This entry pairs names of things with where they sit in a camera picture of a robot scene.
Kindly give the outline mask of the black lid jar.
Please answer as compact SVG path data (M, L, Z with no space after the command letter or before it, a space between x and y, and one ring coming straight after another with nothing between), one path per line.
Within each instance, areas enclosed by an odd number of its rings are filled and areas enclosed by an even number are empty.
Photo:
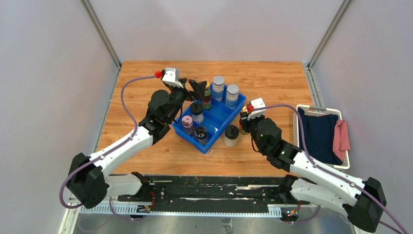
M203 114L203 104L199 103L199 102L193 102L190 105L190 112L192 115L192 119L194 122L201 124L204 120L204 114Z
M239 127L235 125L229 125L224 132L224 144L226 147L235 147L238 143L238 137L240 134Z

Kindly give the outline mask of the red cap sauce bottle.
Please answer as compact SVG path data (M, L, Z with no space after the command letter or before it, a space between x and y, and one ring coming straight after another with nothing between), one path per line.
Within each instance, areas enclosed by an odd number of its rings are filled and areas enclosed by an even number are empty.
M211 108L211 106L212 106L211 100L212 100L212 96L211 96L210 84L209 84L209 82L207 82L206 87L205 87L204 99L202 101L203 108L205 110L209 110Z

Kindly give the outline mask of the silver lid blue label jar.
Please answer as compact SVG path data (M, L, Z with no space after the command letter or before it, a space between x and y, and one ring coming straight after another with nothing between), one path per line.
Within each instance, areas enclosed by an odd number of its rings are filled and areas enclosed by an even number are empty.
M222 101L224 89L225 78L223 76L215 76L212 83L212 97L217 101Z

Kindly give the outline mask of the silver lid millet jar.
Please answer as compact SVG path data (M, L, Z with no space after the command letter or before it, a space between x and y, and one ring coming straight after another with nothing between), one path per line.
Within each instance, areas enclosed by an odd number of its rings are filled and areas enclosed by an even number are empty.
M239 86L236 84L231 84L227 86L225 104L232 110L234 110L237 106L239 91Z

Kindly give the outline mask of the pink lid spice jar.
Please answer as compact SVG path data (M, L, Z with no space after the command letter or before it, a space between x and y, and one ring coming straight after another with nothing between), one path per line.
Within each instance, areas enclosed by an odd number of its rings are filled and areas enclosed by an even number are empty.
M191 116L186 115L182 117L182 125L183 125L183 131L186 133L188 136L192 136L194 133L194 126L193 126L193 119Z

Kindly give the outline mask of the black cap soy bottle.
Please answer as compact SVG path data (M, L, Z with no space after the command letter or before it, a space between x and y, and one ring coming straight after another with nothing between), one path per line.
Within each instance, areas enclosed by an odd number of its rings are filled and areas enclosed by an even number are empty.
M203 126L198 126L197 128L195 128L194 138L199 144L201 144L202 146L205 146L208 142L207 129Z

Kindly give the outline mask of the yellow cap sauce bottle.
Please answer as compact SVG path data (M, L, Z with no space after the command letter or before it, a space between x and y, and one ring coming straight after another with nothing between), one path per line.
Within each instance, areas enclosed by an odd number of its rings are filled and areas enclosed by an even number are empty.
M247 106L244 106L242 108L242 111L240 112L240 117L247 117L248 118L248 115L249 115L249 113L247 111ZM245 124L246 131L248 131L248 125L249 125L249 122L248 122L248 119L247 119L246 124Z

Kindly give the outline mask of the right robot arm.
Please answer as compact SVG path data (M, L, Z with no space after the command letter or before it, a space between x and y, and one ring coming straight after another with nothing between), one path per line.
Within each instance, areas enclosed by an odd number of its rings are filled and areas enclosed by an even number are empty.
M240 113L242 130L251 135L254 151L266 157L277 169L300 175L287 176L286 185L278 190L283 203L309 201L334 210L350 223L369 233L377 230L387 205L381 183L369 177L363 180L347 175L316 160L305 151L282 139L282 131L270 118L250 118Z

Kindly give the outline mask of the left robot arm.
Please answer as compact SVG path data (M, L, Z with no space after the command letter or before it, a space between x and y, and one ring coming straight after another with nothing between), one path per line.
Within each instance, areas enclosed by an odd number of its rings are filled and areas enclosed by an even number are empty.
M62 206L90 209L107 197L131 195L137 201L149 196L143 177L133 174L112 175L124 161L154 145L170 130L177 114L182 114L185 101L203 100L206 81L180 78L172 84L163 82L168 91L155 91L148 102L146 116L124 137L89 156L79 153L73 157L69 174L61 185L59 200Z

